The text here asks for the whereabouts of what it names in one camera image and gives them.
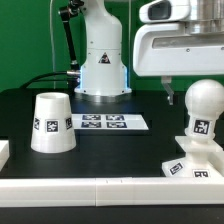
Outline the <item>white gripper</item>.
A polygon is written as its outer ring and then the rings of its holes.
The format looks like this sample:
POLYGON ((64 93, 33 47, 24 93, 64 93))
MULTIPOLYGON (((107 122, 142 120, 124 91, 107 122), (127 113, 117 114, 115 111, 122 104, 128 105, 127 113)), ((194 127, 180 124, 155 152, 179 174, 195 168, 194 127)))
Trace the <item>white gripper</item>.
POLYGON ((170 76, 224 74, 224 34, 189 35, 183 23, 143 25, 134 39, 133 69, 138 76, 162 76, 172 105, 170 76))

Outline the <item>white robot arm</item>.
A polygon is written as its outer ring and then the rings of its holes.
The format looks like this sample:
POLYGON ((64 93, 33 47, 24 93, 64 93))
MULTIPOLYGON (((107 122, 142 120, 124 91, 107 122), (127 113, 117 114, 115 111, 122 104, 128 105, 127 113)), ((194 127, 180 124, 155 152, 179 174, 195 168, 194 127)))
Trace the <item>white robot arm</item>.
MULTIPOLYGON (((104 0, 84 0, 86 59, 77 96, 115 102, 131 93, 121 59, 122 25, 104 0)), ((139 9, 143 26, 133 46, 133 70, 159 76, 224 74, 224 0, 153 0, 139 9)))

